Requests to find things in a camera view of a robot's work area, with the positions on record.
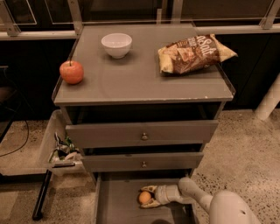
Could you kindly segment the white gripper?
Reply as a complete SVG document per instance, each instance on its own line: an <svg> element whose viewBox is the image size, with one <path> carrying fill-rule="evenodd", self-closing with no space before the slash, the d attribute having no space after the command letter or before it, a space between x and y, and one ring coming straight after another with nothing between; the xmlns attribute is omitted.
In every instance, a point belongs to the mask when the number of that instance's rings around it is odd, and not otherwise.
<svg viewBox="0 0 280 224"><path fill-rule="evenodd" d="M176 198L176 185L147 185L141 188L142 192L154 193L155 199L143 203L141 208L153 208L173 202Z"/></svg>

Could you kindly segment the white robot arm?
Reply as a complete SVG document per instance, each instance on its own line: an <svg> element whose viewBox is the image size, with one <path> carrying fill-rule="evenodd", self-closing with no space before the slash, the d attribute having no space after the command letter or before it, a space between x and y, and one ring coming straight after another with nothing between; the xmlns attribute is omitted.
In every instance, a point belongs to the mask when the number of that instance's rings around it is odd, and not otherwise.
<svg viewBox="0 0 280 224"><path fill-rule="evenodd" d="M192 178L150 205L194 201L201 224L280 224L279 81L255 110L225 111Z"/></svg>

